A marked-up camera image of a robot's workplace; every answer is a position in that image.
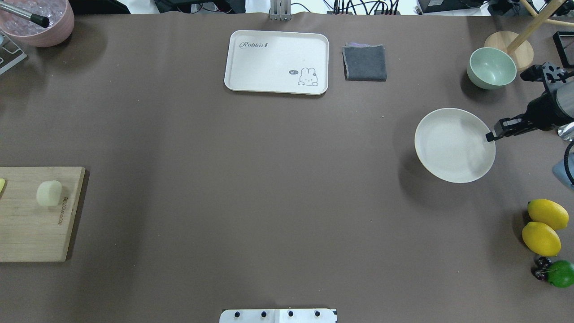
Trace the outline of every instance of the wooden stand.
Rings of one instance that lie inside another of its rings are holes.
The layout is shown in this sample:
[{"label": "wooden stand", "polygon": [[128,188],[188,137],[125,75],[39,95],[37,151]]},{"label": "wooden stand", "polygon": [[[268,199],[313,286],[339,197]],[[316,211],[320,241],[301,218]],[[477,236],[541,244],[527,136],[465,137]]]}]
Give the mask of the wooden stand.
[{"label": "wooden stand", "polygon": [[514,60],[518,71],[527,69],[534,60],[534,49],[526,39],[564,2],[565,0],[552,0],[540,14],[535,16],[534,20],[521,34],[507,31],[496,32],[486,39],[484,46],[498,48],[506,52]]}]

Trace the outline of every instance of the black handle tip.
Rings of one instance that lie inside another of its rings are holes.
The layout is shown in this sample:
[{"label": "black handle tip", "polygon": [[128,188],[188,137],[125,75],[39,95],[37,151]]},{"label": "black handle tip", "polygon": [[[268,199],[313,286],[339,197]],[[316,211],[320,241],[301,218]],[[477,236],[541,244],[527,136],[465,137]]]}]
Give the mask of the black handle tip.
[{"label": "black handle tip", "polygon": [[44,17],[35,13],[33,13],[30,17],[30,21],[44,28],[47,28],[50,25],[50,19],[48,19],[48,17]]}]

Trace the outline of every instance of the yellow lemon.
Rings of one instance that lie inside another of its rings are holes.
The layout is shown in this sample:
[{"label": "yellow lemon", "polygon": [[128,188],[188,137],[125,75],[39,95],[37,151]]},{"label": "yellow lemon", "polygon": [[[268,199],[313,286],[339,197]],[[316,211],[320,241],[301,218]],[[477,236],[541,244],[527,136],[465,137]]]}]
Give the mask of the yellow lemon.
[{"label": "yellow lemon", "polygon": [[530,250],[545,257],[558,255],[562,248],[556,231],[541,222],[528,222],[522,229],[522,239]]},{"label": "yellow lemon", "polygon": [[549,199],[533,199],[528,202],[528,214],[533,221],[546,223],[554,230],[564,229],[568,225],[568,212]]}]

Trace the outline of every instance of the white plate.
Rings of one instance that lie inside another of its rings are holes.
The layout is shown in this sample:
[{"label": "white plate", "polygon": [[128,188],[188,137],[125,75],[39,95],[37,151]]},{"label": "white plate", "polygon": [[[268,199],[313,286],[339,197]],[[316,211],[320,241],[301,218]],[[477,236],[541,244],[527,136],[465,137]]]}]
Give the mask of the white plate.
[{"label": "white plate", "polygon": [[327,90],[328,68],[329,41],[322,34],[237,30],[224,82],[234,91],[317,95]]},{"label": "white plate", "polygon": [[452,183],[468,183],[484,176],[496,155],[489,128],[474,114],[444,108],[427,114],[414,134],[414,147],[424,167]]}]

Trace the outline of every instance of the metal bracket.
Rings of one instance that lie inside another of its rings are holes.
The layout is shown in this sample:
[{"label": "metal bracket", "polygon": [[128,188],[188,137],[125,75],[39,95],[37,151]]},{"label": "metal bracket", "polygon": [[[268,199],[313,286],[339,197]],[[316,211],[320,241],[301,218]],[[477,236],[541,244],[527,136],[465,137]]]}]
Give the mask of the metal bracket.
[{"label": "metal bracket", "polygon": [[291,20],[291,0],[271,0],[269,19],[283,21]]}]

